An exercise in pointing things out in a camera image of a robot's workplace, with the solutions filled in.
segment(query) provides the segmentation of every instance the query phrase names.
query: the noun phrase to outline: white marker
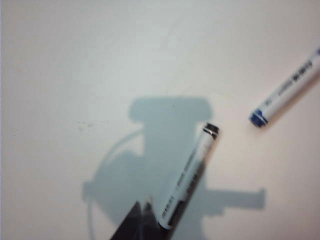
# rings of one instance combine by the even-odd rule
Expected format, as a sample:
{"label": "white marker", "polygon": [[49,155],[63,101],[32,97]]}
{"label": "white marker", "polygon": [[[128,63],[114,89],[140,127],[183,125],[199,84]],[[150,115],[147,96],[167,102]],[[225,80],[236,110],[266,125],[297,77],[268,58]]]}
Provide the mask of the white marker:
{"label": "white marker", "polygon": [[176,185],[170,196],[159,224],[166,230],[172,228],[179,219],[184,205],[198,180],[198,177],[205,166],[205,159],[218,136],[219,128],[207,123],[193,149]]}
{"label": "white marker", "polygon": [[251,115],[251,122],[261,128],[320,72],[320,49],[273,92]]}

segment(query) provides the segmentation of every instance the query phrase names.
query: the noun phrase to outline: white table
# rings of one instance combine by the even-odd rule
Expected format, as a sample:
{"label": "white table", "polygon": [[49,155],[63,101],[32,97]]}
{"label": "white table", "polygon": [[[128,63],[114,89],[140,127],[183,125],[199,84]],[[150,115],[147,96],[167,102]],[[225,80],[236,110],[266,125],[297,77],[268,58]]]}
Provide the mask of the white table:
{"label": "white table", "polygon": [[172,239],[320,236],[319,81],[248,121],[320,46],[320,1],[1,3],[1,239],[105,240],[148,195],[159,214],[206,122]]}

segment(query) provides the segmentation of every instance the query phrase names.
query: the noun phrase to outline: dark object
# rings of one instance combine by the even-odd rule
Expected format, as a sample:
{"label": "dark object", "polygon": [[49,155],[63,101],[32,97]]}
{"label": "dark object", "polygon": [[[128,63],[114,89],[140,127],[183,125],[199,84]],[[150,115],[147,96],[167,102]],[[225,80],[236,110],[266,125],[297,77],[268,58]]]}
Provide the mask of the dark object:
{"label": "dark object", "polygon": [[163,240],[150,201],[136,202],[110,240]]}

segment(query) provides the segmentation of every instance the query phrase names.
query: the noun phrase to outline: blue marker cap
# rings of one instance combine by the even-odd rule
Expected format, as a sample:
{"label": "blue marker cap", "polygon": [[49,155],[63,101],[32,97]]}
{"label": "blue marker cap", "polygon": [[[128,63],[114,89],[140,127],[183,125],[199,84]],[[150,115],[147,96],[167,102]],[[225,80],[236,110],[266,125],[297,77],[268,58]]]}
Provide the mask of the blue marker cap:
{"label": "blue marker cap", "polygon": [[261,110],[256,110],[254,113],[252,113],[250,117],[250,121],[257,127],[261,128],[262,126],[266,125],[268,123],[267,119],[264,118],[262,115]]}

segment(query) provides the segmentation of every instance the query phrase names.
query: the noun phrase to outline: black marker cap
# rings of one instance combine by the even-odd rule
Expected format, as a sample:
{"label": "black marker cap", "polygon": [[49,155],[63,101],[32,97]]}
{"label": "black marker cap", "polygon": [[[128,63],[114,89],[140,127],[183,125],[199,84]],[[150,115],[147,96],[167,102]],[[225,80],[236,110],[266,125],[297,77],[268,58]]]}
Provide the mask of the black marker cap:
{"label": "black marker cap", "polygon": [[207,123],[203,130],[205,132],[207,132],[208,134],[210,134],[213,137],[213,139],[216,139],[217,135],[219,134],[219,128],[215,125],[210,124],[210,123]]}
{"label": "black marker cap", "polygon": [[217,126],[215,126],[215,125],[210,124],[210,123],[207,123],[205,128],[211,130],[215,134],[219,133],[219,128]]}

